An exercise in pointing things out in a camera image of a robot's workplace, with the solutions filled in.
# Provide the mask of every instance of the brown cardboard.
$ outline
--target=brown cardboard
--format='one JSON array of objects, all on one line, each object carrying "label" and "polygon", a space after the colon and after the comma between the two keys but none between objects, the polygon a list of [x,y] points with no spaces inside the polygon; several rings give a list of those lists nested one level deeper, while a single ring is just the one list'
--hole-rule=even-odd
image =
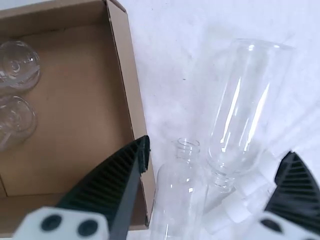
[{"label": "brown cardboard", "polygon": [[[147,131],[128,16],[116,1],[56,0],[5,10],[0,35],[30,44],[41,67],[39,83],[24,95],[38,127],[26,142],[0,153],[0,236],[6,236],[25,214],[54,205]],[[148,225],[154,190],[150,161],[132,229]]]}]

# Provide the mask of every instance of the bottle threaded neck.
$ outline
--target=bottle threaded neck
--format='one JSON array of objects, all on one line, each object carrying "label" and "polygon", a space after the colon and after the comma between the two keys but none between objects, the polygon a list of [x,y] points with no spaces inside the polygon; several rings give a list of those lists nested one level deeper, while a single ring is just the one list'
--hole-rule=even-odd
[{"label": "bottle threaded neck", "polygon": [[176,143],[176,158],[187,162],[199,157],[200,143],[195,139],[181,137]]}]

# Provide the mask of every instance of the transparent bottle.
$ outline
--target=transparent bottle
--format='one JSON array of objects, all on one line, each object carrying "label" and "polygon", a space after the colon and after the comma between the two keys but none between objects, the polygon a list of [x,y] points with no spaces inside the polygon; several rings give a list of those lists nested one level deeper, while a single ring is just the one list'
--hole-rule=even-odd
[{"label": "transparent bottle", "polygon": [[249,195],[261,186],[274,182],[280,161],[289,151],[303,157],[312,154],[311,150],[320,136],[319,118],[320,101],[317,101],[270,141],[261,154],[257,168],[241,176],[234,184],[235,188]]},{"label": "transparent bottle", "polygon": [[29,138],[37,117],[29,103],[19,96],[0,98],[0,152]]},{"label": "transparent bottle", "polygon": [[39,78],[39,56],[29,45],[7,41],[0,46],[0,95],[30,90]]},{"label": "transparent bottle", "polygon": [[292,53],[290,46],[254,39],[238,39],[230,46],[208,159],[215,184],[226,191],[263,151],[268,121]]},{"label": "transparent bottle", "polygon": [[151,240],[198,240],[208,176],[198,163],[200,144],[180,138],[176,161],[161,166],[156,182]]}]

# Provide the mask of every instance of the clear glass bottle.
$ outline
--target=clear glass bottle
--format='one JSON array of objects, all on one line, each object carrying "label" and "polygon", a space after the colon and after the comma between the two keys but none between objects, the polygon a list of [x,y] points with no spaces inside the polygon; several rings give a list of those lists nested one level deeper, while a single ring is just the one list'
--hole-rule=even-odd
[{"label": "clear glass bottle", "polygon": [[263,151],[267,124],[292,52],[290,46],[253,39],[238,39],[230,46],[208,159],[215,184],[226,191]]},{"label": "clear glass bottle", "polygon": [[29,138],[36,127],[36,113],[26,100],[19,96],[0,98],[0,152]]},{"label": "clear glass bottle", "polygon": [[39,56],[29,45],[7,41],[0,46],[0,95],[30,90],[39,78]]},{"label": "clear glass bottle", "polygon": [[156,181],[151,240],[198,240],[208,176],[198,163],[200,144],[180,138],[176,161],[163,164]]}]

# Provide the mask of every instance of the white table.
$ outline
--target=white table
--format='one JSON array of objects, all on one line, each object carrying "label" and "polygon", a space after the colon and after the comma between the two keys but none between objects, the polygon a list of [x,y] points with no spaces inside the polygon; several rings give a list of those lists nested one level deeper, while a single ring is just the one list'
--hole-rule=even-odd
[{"label": "white table", "polygon": [[[1,1],[0,9],[35,2],[41,0]],[[225,51],[234,38],[262,39],[296,48],[273,116],[272,136],[319,99],[318,0],[120,2],[129,15],[155,173],[161,164],[174,159],[172,142],[179,137],[196,137],[206,148],[219,71],[198,73],[195,66],[204,54],[217,56]],[[305,160],[319,179],[320,163],[313,156],[309,154]],[[128,239],[149,239],[148,231],[130,232]]]}]

